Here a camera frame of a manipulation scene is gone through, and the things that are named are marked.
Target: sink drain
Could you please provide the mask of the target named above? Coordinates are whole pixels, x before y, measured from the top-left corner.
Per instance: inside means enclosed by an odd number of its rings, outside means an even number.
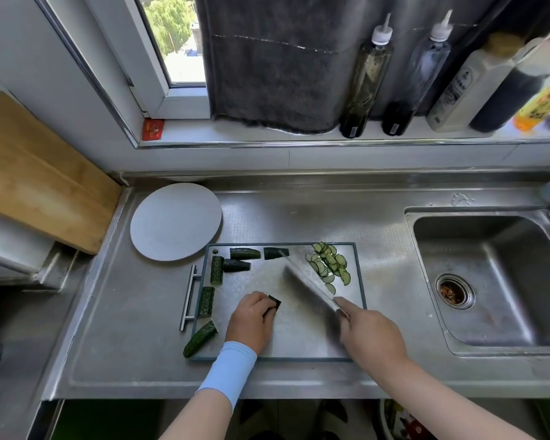
[[[469,283],[455,274],[443,274],[436,281],[436,291],[442,301],[458,310],[466,310],[475,303],[475,293]]]

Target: curtain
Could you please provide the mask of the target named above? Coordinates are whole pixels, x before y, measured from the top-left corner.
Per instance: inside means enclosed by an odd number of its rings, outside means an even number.
[[[343,110],[360,45],[370,40],[374,27],[390,12],[395,51],[371,112],[371,117],[380,117],[403,82],[413,49],[453,9],[452,55],[420,108],[425,114],[468,54],[512,14],[524,12],[513,23],[523,21],[526,36],[546,30],[546,3],[536,4],[537,0],[531,5],[526,0],[196,0],[212,118],[300,134],[330,131]]]

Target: kitchen knife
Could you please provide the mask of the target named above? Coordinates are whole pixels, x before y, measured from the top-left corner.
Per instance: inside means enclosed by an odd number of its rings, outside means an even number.
[[[286,267],[293,273],[293,275],[301,281],[301,283],[308,289],[311,293],[316,295],[326,306],[328,306],[335,313],[342,313],[347,319],[350,319],[348,314],[342,310],[333,298],[332,293],[325,288],[324,283],[320,276],[315,273],[315,270],[308,264],[306,261],[306,253],[308,251],[302,250],[298,247],[296,250],[291,251],[290,256],[286,257]]]

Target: round cutting board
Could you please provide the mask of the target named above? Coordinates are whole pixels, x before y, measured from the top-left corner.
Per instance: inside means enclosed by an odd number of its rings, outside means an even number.
[[[197,184],[173,184],[152,192],[132,216],[135,248],[156,261],[187,258],[208,244],[220,227],[222,207]]]

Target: arm sleeve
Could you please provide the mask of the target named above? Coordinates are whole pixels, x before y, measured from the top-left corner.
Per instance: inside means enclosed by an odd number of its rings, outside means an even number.
[[[237,341],[224,343],[198,391],[215,389],[223,393],[232,403],[234,411],[242,388],[256,361],[257,354],[248,346]]]

